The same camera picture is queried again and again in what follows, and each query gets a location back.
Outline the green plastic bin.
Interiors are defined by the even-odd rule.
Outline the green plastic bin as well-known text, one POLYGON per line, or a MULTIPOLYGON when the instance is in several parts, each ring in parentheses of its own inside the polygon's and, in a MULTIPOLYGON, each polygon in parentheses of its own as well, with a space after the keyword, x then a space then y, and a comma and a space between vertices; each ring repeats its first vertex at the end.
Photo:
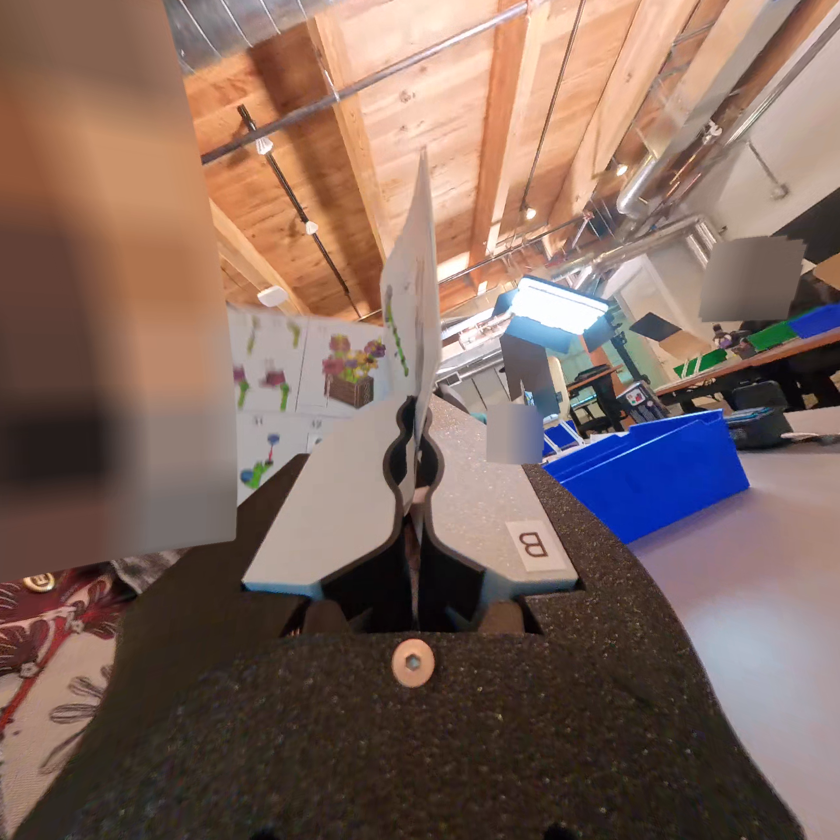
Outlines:
POLYGON ((756 353, 766 352, 790 341, 796 340, 797 334, 787 320, 772 322, 747 336, 746 341, 756 353))
POLYGON ((711 350, 679 363, 673 370, 677 377, 683 380, 723 364, 728 360, 729 355, 726 349, 711 350))

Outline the studio light panel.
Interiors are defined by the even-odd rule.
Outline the studio light panel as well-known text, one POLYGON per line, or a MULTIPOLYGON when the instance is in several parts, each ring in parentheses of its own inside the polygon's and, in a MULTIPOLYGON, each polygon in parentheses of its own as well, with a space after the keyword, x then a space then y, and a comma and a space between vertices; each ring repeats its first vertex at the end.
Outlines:
POLYGON ((507 319, 504 336, 565 354, 572 342, 603 318, 608 309, 608 303, 601 299, 525 276, 514 290, 499 295, 491 317, 507 319))

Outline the black ceiling light track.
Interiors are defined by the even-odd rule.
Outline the black ceiling light track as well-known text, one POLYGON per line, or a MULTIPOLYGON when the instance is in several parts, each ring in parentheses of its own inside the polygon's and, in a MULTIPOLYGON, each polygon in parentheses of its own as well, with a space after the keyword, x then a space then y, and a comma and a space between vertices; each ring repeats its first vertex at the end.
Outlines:
POLYGON ((255 141, 255 150, 256 150, 257 154, 260 155, 261 157, 263 157, 265 159, 265 161, 267 162, 267 164, 268 164, 269 168, 271 169, 273 175, 275 176, 276 180, 280 184, 280 187, 282 188, 283 192, 286 194, 286 196, 289 199, 290 203, 292 204, 296 214, 298 215, 298 218, 299 218, 299 220, 301 221, 301 224, 304 227, 304 231, 306 233, 306 236, 309 236, 310 239, 312 240, 312 242, 315 244, 315 246, 318 249, 318 252, 320 253, 320 256, 325 261, 328 268, 331 270, 331 272, 332 272, 334 278, 336 279, 336 281, 338 281, 339 286, 340 286, 344 296, 347 298, 348 302, 350 303, 350 306, 351 306, 354 314, 357 317, 361 318, 361 311, 358 309, 356 303, 352 299, 349 286, 347 285, 344 278, 342 277, 338 267, 335 265, 333 259, 331 258, 331 255, 329 254, 325 245, 321 241, 321 238, 320 238, 320 235, 319 235, 319 226, 310 218, 310 216, 308 215, 304 206, 299 201, 298 196, 292 190, 291 184, 289 183, 288 179, 286 178, 283 171, 281 170, 281 168, 279 166, 279 163, 277 162, 277 159, 274 155, 273 149, 274 149, 274 144, 272 143, 272 141, 270 140, 270 137, 268 137, 268 136, 260 137, 255 141))

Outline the long wooden table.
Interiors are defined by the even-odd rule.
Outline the long wooden table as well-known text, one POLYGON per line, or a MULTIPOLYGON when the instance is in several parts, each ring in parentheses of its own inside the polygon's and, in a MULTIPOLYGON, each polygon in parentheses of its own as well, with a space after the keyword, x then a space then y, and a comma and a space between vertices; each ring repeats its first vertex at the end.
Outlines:
POLYGON ((839 328, 836 327, 833 330, 822 332, 809 338, 791 340, 770 350, 758 353, 746 360, 736 359, 722 362, 705 371, 679 379, 677 382, 668 383, 656 389, 655 393, 657 398, 663 403, 666 403, 667 399, 672 403, 680 403, 686 399, 691 399, 690 395, 682 396, 681 393, 683 391, 696 390, 713 382, 721 382, 729 376, 739 374, 741 371, 758 369, 763 365, 786 360, 790 357, 811 352, 838 342, 839 328))

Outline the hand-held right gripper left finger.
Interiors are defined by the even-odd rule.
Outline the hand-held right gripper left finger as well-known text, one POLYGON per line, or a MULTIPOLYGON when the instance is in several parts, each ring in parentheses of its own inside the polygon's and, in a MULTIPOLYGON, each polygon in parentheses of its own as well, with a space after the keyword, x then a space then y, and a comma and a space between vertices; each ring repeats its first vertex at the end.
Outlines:
POLYGON ((414 395, 390 396, 315 445, 244 574, 247 592, 335 602, 374 632, 413 627, 403 530, 416 409, 414 395))

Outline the silver ventilation duct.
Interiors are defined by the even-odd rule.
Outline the silver ventilation duct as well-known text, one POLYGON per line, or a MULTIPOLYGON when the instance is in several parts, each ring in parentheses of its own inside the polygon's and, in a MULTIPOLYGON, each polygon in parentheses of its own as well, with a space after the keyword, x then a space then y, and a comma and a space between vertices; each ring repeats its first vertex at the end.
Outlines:
POLYGON ((645 130, 647 155, 619 192, 617 211, 642 221, 672 201, 837 11, 834 1, 727 2, 645 130))

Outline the metal ceiling pipe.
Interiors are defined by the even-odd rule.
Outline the metal ceiling pipe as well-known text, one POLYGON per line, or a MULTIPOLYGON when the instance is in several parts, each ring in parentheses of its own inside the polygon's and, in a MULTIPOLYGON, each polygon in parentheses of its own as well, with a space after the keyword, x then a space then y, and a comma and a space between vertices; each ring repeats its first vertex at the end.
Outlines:
POLYGON ((417 67, 427 60, 440 56, 449 49, 460 46, 473 38, 489 33, 490 31, 506 25, 513 20, 526 16, 526 14, 531 12, 537 5, 538 2, 517 2, 480 24, 475 24, 471 27, 462 29, 447 38, 441 39, 428 47, 420 49, 405 58, 399 59, 384 68, 372 72, 349 85, 335 89, 330 93, 325 94, 318 100, 311 101, 304 106, 296 108, 274 121, 258 124, 256 128, 248 129, 241 136, 238 136, 237 138, 234 138, 231 141, 219 145, 218 147, 202 154, 201 165, 207 166, 213 164, 216 161, 244 149, 245 147, 256 144, 258 140, 262 140, 271 134, 297 125, 321 112, 331 109, 333 106, 346 102, 352 97, 380 84, 381 82, 401 74, 404 71, 417 67))

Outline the person's floral shirt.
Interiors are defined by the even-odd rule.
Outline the person's floral shirt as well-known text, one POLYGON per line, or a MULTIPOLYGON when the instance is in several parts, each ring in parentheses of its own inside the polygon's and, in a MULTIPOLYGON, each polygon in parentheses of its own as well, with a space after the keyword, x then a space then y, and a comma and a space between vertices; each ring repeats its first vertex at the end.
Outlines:
POLYGON ((185 552, 2 583, 2 834, 34 808, 96 717, 127 607, 185 552))

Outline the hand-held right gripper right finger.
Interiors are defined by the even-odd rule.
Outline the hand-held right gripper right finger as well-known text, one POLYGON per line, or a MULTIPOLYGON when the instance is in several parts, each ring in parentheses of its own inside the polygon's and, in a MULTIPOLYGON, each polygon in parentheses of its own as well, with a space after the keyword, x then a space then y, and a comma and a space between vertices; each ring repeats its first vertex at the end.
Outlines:
POLYGON ((495 602, 571 592, 580 576, 519 465, 487 460, 487 428, 438 396, 422 439, 421 627, 474 627, 495 602))

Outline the lego instruction booklet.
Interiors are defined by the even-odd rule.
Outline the lego instruction booklet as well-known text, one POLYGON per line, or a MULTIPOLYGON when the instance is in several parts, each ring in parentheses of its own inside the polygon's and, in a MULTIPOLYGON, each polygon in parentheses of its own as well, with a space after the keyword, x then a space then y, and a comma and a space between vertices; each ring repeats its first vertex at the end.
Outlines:
POLYGON ((397 398, 426 411, 440 364, 440 314, 427 151, 402 232, 381 273, 382 325, 228 306, 237 504, 337 428, 397 398))

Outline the large blue plastic bin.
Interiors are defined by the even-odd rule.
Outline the large blue plastic bin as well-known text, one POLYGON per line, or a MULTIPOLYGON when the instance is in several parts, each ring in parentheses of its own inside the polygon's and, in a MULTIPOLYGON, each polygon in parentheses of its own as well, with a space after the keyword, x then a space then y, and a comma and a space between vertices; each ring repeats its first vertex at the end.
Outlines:
POLYGON ((722 411, 634 425, 543 469, 624 544, 750 488, 722 411))

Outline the small blue plastic bin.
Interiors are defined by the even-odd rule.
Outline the small blue plastic bin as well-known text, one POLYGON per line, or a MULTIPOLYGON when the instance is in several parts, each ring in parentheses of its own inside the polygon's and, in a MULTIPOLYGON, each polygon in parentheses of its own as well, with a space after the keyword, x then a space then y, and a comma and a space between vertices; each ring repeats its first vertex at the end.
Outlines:
POLYGON ((561 457, 569 450, 585 444, 572 421, 555 418, 543 426, 542 461, 547 462, 561 457))

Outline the black zip pouch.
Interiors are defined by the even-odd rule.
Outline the black zip pouch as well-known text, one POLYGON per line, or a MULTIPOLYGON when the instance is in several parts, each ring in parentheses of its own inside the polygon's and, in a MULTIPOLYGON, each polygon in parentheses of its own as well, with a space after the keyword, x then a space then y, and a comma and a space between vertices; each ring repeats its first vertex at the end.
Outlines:
POLYGON ((742 384, 731 392, 733 410, 726 425, 737 450, 758 452, 791 444, 793 429, 785 416, 788 401, 778 382, 742 384))

